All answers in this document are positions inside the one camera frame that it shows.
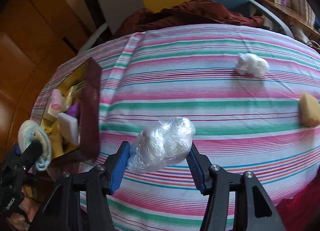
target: white soap bar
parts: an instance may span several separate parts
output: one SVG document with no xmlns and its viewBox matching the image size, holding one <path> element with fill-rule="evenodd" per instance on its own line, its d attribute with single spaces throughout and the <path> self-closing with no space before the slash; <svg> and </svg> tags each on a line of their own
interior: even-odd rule
<svg viewBox="0 0 320 231">
<path fill-rule="evenodd" d="M 78 143 L 78 119 L 66 114 L 58 114 L 58 124 L 60 134 L 74 146 L 79 146 Z"/>
</svg>

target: wooden cabinet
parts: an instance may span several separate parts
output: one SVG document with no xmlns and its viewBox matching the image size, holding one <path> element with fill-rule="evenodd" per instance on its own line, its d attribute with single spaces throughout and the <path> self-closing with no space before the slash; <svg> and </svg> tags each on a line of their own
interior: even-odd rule
<svg viewBox="0 0 320 231">
<path fill-rule="evenodd" d="M 42 88 L 88 38 L 65 0 L 9 0 L 0 13 L 0 163 Z"/>
</svg>

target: pink soap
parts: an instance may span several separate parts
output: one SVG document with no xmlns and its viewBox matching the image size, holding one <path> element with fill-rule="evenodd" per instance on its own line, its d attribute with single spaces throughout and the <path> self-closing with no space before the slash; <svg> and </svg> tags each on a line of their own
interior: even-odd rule
<svg viewBox="0 0 320 231">
<path fill-rule="evenodd" d="M 61 110 L 62 107 L 62 94 L 59 89 L 52 90 L 50 106 L 54 110 Z"/>
</svg>

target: striped bedsheet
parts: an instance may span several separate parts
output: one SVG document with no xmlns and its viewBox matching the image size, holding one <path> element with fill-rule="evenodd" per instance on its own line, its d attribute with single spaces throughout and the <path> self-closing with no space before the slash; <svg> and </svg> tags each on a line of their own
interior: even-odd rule
<svg viewBox="0 0 320 231">
<path fill-rule="evenodd" d="M 238 53 L 269 63 L 263 79 L 240 76 Z M 132 142 L 147 125 L 172 116 L 194 123 L 194 143 L 230 172 L 253 171 L 274 203 L 291 198 L 315 176 L 320 128 L 299 124 L 302 92 L 320 99 L 320 56 L 280 34 L 245 26 L 190 25 L 135 33 L 99 45 L 61 65 L 32 111 L 39 122 L 51 91 L 84 60 L 102 67 L 101 153 L 87 171 Z M 116 229 L 199 230 L 207 197 L 196 190 L 186 161 L 158 172 L 124 174 L 108 197 Z M 227 229 L 232 229 L 234 194 Z M 86 205 L 85 193 L 81 204 Z"/>
</svg>

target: white plastic bundle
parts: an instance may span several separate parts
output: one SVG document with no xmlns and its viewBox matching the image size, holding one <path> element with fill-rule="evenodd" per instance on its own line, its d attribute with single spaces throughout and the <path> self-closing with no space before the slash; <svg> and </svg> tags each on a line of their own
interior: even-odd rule
<svg viewBox="0 0 320 231">
<path fill-rule="evenodd" d="M 189 154 L 196 129 L 186 117 L 175 116 L 146 127 L 130 147 L 127 168 L 144 174 L 181 163 Z"/>
<path fill-rule="evenodd" d="M 240 75 L 252 74 L 255 77 L 261 78 L 268 72 L 269 65 L 265 59 L 260 58 L 255 54 L 239 53 L 236 70 Z"/>
</svg>

